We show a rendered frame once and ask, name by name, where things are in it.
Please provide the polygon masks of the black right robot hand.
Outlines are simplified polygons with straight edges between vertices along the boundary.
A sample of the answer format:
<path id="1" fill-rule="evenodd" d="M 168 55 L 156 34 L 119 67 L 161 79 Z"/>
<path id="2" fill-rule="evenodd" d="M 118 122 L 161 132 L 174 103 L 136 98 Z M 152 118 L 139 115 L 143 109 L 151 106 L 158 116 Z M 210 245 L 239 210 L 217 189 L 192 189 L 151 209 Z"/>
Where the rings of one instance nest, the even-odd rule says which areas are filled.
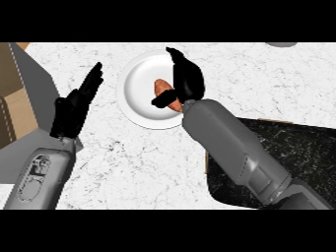
<path id="1" fill-rule="evenodd" d="M 174 99 L 179 99 L 180 104 L 189 99 L 201 99 L 205 91 L 204 76 L 198 65 L 186 59 L 177 49 L 167 47 L 165 51 L 173 62 L 173 84 L 168 84 L 171 90 L 164 91 L 161 95 L 155 95 L 151 100 L 151 104 L 156 108 L 167 107 Z"/>

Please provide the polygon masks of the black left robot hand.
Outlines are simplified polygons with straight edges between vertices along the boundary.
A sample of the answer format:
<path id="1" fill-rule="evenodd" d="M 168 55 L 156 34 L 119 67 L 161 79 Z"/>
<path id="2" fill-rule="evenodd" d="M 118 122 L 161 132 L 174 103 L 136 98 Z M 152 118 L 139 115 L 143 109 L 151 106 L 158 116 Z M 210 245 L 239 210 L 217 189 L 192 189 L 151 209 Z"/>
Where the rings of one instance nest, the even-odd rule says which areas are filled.
<path id="1" fill-rule="evenodd" d="M 59 97 L 53 102 L 54 116 L 48 132 L 50 137 L 74 139 L 78 136 L 88 105 L 102 83 L 102 63 L 97 62 L 87 73 L 79 88 L 74 89 L 66 97 Z"/>

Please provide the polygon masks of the orange sweet potato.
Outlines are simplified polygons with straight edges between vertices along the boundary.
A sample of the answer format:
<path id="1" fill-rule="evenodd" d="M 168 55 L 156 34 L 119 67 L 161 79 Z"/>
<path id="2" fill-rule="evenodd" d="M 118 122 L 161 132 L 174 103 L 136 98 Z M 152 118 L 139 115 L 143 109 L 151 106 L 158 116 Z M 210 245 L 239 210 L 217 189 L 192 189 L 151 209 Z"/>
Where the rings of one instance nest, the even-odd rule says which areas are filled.
<path id="1" fill-rule="evenodd" d="M 168 85 L 168 83 L 164 80 L 156 79 L 153 81 L 153 94 L 161 95 L 161 93 L 167 90 L 171 90 L 171 86 Z M 182 104 L 180 104 L 179 99 L 174 99 L 174 101 L 168 103 L 167 107 L 171 110 L 174 110 L 176 112 L 180 112 L 182 111 Z"/>

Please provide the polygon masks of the white round plate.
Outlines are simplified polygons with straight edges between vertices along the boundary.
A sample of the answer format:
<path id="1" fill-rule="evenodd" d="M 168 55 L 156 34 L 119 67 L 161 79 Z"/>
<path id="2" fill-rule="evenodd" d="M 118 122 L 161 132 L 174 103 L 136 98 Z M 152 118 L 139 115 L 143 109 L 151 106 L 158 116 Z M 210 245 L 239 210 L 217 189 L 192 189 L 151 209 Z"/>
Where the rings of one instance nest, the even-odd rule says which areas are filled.
<path id="1" fill-rule="evenodd" d="M 136 56 L 119 73 L 115 86 L 118 105 L 128 121 L 142 128 L 164 130 L 180 125 L 182 114 L 151 104 L 153 81 L 161 79 L 171 84 L 171 78 L 173 62 L 164 50 Z"/>

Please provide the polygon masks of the black marbled tray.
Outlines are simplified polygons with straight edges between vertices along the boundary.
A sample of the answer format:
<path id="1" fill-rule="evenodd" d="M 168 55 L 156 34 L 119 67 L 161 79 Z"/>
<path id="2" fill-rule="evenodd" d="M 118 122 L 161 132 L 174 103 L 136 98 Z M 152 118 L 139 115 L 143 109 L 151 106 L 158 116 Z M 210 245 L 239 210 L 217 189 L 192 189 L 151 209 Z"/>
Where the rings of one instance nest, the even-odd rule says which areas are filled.
<path id="1" fill-rule="evenodd" d="M 336 129 L 245 118 L 238 120 L 293 178 L 307 184 L 336 210 Z M 288 198 L 276 205 L 262 206 L 250 190 L 233 184 L 208 153 L 205 155 L 213 199 L 230 206 L 275 210 Z"/>

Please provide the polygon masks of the open wooden cabinet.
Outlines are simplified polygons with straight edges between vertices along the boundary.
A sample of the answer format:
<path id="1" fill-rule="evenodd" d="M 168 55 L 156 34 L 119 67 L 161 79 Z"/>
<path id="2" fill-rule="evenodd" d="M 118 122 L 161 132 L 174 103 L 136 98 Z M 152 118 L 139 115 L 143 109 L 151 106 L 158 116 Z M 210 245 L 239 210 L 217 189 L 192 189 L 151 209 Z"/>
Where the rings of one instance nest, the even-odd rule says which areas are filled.
<path id="1" fill-rule="evenodd" d="M 0 43 L 0 149 L 37 128 L 10 44 Z"/>

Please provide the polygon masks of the grey round object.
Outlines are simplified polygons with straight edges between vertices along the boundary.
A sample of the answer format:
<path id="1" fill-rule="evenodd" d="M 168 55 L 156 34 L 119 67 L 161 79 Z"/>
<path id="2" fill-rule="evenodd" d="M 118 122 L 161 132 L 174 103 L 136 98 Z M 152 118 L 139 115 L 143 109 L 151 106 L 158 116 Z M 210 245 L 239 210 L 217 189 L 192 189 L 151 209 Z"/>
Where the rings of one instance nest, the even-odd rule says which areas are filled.
<path id="1" fill-rule="evenodd" d="M 296 42 L 266 42 L 268 45 L 279 48 L 293 47 Z"/>

